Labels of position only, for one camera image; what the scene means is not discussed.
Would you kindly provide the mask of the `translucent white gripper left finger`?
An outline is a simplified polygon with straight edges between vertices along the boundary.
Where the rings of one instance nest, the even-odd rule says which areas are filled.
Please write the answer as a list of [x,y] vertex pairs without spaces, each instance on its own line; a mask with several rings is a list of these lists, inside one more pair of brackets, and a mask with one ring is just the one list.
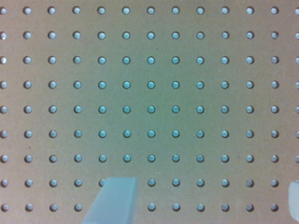
[[135,177],[109,177],[81,224],[135,224]]

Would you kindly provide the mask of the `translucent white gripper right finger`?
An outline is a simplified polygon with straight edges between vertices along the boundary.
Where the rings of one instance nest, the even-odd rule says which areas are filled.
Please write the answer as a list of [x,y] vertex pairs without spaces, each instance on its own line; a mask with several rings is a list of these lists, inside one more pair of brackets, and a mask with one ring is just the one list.
[[289,185],[289,210],[293,219],[299,219],[299,181]]

